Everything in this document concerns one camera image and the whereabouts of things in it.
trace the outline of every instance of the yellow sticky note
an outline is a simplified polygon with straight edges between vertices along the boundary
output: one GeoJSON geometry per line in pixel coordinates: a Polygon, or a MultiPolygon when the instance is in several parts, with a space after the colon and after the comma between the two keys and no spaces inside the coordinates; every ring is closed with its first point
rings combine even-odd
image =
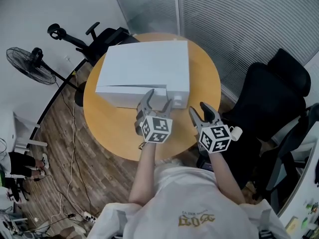
{"type": "Polygon", "coordinates": [[[292,235],[295,232],[295,230],[297,229],[298,225],[299,225],[298,218],[293,216],[291,218],[291,220],[289,221],[288,225],[286,226],[286,232],[289,235],[292,235]]]}

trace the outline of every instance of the black shorts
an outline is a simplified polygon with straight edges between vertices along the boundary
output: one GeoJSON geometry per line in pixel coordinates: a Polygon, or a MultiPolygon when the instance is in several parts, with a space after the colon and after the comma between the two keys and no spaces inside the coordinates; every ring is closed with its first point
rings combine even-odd
{"type": "Polygon", "coordinates": [[[23,175],[26,177],[32,176],[32,170],[25,166],[35,167],[35,159],[28,155],[17,152],[9,152],[11,161],[11,174],[23,175]]]}

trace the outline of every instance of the white cube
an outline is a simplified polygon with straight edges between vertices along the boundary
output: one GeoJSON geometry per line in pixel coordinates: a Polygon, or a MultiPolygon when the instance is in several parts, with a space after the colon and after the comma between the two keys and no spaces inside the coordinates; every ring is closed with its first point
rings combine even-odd
{"type": "Polygon", "coordinates": [[[208,153],[227,150],[230,141],[231,133],[227,125],[204,127],[200,132],[199,143],[208,153]]]}
{"type": "Polygon", "coordinates": [[[96,93],[116,107],[136,108],[154,88],[150,105],[161,110],[168,99],[187,108],[187,41],[140,42],[111,46],[102,65],[96,93]]]}
{"type": "Polygon", "coordinates": [[[163,143],[171,133],[172,119],[146,116],[140,124],[145,142],[163,143]]]}

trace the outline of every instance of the black baseboard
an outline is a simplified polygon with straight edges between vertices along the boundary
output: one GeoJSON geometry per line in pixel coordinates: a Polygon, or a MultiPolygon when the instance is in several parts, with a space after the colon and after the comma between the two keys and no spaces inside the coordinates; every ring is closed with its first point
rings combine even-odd
{"type": "MultiPolygon", "coordinates": [[[[86,59],[83,59],[77,66],[76,68],[74,69],[75,72],[79,71],[79,69],[85,64],[85,62],[87,62],[86,59]]],[[[66,78],[67,81],[70,81],[71,78],[72,78],[72,73],[73,71],[70,73],[70,75],[66,78]]],[[[63,88],[65,87],[67,83],[66,82],[63,82],[61,84],[61,86],[59,87],[59,89],[55,92],[54,96],[52,97],[52,99],[50,100],[50,102],[48,103],[48,105],[46,106],[46,108],[44,109],[42,115],[40,116],[37,124],[41,124],[41,122],[43,121],[46,113],[48,112],[48,110],[50,109],[51,105],[53,104],[53,102],[55,101],[55,99],[58,97],[58,95],[61,93],[61,91],[63,90],[63,88]]],[[[31,134],[31,137],[30,139],[32,140],[35,136],[35,133],[37,131],[38,128],[34,128],[32,134],[31,134]]]]}

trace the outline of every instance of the shirt sleeve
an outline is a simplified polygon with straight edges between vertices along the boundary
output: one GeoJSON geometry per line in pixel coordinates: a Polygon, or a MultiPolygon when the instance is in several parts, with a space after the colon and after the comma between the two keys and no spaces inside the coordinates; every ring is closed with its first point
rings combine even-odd
{"type": "Polygon", "coordinates": [[[269,230],[277,239],[290,239],[286,229],[266,199],[257,205],[241,204],[240,207],[259,231],[269,230]]]}
{"type": "Polygon", "coordinates": [[[142,207],[137,204],[107,204],[92,227],[88,239],[111,239],[123,235],[128,220],[142,207]]]}

